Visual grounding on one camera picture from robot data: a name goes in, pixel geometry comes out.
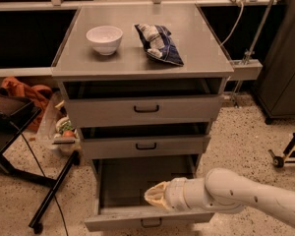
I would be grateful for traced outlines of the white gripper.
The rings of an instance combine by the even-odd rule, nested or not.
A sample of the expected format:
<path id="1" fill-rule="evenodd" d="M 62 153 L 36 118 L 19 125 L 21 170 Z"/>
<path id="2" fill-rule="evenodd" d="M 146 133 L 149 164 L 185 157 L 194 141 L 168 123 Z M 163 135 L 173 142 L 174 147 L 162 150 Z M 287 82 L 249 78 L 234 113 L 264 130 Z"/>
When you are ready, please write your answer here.
<path id="1" fill-rule="evenodd" d="M 186 178 L 175 178 L 169 182 L 163 181 L 145 192 L 145 200 L 154 207 L 185 211 L 189 207 L 184 198 Z"/>

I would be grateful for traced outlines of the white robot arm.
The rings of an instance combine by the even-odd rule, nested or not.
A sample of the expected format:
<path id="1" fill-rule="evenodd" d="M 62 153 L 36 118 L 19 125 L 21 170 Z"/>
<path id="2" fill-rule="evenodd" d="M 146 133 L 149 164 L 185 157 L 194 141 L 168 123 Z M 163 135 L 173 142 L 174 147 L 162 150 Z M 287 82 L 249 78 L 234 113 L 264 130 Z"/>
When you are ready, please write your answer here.
<path id="1" fill-rule="evenodd" d="M 254 182 L 224 168 L 213 168 L 203 178 L 160 182 L 146 190 L 145 200 L 175 211 L 236 213 L 253 207 L 295 228 L 295 192 Z"/>

